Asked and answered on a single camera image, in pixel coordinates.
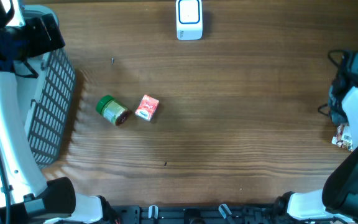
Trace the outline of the red tissue pack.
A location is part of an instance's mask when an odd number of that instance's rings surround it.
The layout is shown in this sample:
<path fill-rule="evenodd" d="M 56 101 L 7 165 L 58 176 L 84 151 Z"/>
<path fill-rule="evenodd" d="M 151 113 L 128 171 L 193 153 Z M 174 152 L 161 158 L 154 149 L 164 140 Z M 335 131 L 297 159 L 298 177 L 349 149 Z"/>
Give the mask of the red tissue pack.
<path fill-rule="evenodd" d="M 157 110 L 158 105 L 159 100 L 152 98 L 149 95 L 144 95 L 138 108 L 135 110 L 135 115 L 146 121 L 150 121 Z"/>

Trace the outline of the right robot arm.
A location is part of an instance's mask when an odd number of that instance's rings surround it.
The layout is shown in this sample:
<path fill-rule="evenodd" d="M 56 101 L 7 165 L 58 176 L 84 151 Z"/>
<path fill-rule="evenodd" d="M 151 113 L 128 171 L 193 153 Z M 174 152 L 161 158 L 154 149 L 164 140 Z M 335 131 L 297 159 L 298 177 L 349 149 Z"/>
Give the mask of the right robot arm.
<path fill-rule="evenodd" d="M 330 50 L 328 59 L 337 73 L 327 116 L 336 125 L 348 124 L 353 151 L 321 190 L 278 197 L 268 213 L 272 223 L 358 223 L 358 51 Z"/>

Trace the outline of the green lid jar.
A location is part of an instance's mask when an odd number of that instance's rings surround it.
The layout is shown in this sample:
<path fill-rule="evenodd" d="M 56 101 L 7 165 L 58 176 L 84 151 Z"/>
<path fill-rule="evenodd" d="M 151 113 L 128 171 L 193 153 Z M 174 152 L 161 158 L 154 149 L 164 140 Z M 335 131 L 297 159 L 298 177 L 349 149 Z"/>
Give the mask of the green lid jar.
<path fill-rule="evenodd" d="M 131 114 L 131 110 L 111 95 L 103 96 L 96 105 L 96 111 L 115 126 L 119 126 Z"/>

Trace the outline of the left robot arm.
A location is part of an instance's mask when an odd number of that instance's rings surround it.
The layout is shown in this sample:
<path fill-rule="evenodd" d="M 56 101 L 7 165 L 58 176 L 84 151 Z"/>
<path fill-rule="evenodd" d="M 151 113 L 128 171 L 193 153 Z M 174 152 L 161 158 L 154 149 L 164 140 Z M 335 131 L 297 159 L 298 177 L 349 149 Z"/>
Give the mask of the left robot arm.
<path fill-rule="evenodd" d="M 119 223 L 102 196 L 47 180 L 76 84 L 55 13 L 0 1 L 0 223 Z"/>

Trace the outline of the cookie snack pouch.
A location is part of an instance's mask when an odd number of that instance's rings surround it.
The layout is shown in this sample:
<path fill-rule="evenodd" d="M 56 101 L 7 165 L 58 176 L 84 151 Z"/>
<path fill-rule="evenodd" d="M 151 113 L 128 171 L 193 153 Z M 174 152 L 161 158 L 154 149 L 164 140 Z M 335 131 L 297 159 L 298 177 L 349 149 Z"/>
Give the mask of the cookie snack pouch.
<path fill-rule="evenodd" d="M 350 127 L 348 123 L 340 124 L 332 138 L 331 143 L 337 147 L 353 151 Z"/>

